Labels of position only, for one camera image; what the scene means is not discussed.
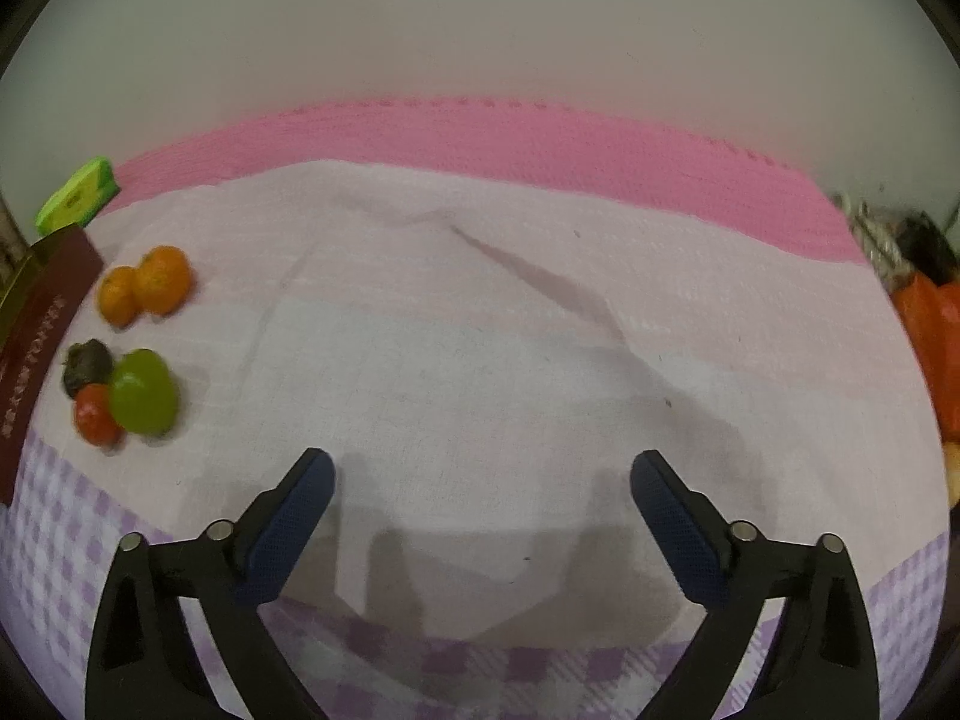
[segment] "white wall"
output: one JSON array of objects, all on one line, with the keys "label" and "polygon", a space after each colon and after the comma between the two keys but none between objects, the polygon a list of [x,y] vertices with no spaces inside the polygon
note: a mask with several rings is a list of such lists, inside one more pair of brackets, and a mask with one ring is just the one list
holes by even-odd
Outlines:
[{"label": "white wall", "polygon": [[666,119],[941,214],[960,189],[960,71],[913,0],[54,0],[0,80],[0,180],[32,229],[94,154],[463,93]]}]

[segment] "orange object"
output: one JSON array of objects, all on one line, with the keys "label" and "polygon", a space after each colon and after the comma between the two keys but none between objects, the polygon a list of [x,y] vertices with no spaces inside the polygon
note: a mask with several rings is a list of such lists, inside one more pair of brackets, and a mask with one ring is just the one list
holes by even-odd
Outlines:
[{"label": "orange object", "polygon": [[123,431],[110,415],[109,386],[88,384],[73,401],[73,424],[87,443],[104,448],[115,445]]},{"label": "orange object", "polygon": [[100,282],[97,309],[100,316],[114,327],[126,327],[140,313],[140,304],[133,290],[135,275],[133,268],[122,266],[114,268]]},{"label": "orange object", "polygon": [[945,442],[960,442],[960,285],[937,287],[923,274],[893,295]]},{"label": "orange object", "polygon": [[193,274],[184,252],[176,247],[148,251],[136,269],[136,299],[151,314],[175,312],[193,286]]}]

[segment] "blue gripper pad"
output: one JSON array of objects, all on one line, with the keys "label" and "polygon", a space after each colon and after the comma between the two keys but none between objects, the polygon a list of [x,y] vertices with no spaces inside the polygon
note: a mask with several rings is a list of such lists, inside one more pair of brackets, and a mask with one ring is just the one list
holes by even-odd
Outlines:
[{"label": "blue gripper pad", "polygon": [[[333,498],[335,487],[333,460],[322,450],[308,449],[275,490],[258,496],[248,512],[254,512],[261,498],[274,504],[271,496],[287,489],[272,516],[262,525],[259,536],[246,550],[242,565],[245,581],[234,589],[237,603],[260,605],[277,599]],[[238,526],[246,517],[245,514],[240,518]]]},{"label": "blue gripper pad", "polygon": [[726,604],[727,578],[720,556],[688,507],[690,498],[699,493],[688,490],[654,449],[637,455],[630,470],[630,492],[683,595],[706,608]]}]

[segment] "dark fruit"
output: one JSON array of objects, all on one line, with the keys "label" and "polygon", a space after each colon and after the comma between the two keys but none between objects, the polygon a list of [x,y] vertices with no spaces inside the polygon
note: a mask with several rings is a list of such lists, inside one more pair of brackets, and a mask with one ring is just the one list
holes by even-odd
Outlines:
[{"label": "dark fruit", "polygon": [[110,415],[106,384],[88,384],[78,392],[73,401],[73,424],[83,440],[94,446],[106,448],[120,440],[123,431]]},{"label": "dark fruit", "polygon": [[107,384],[113,372],[113,355],[96,338],[74,343],[66,352],[64,389],[71,398],[88,384]]}]

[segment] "table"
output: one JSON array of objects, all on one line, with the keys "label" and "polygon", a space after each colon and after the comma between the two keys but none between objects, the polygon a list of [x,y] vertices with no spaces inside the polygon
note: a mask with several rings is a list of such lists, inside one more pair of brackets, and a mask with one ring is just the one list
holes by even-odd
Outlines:
[{"label": "table", "polygon": [[0,515],[0,621],[67,717],[117,538],[235,517],[304,445],[341,485],[262,613],[334,718],[634,717],[700,619],[629,503],[650,446],[772,538],[841,533],[884,717],[904,706],[943,597],[939,440],[886,296],[803,175],[659,125],[439,98],[255,119],[118,179],[89,228],[104,259],[174,242],[200,288],[115,335],[88,301],[64,340],[160,351],[179,429],[104,456],[52,371]]}]

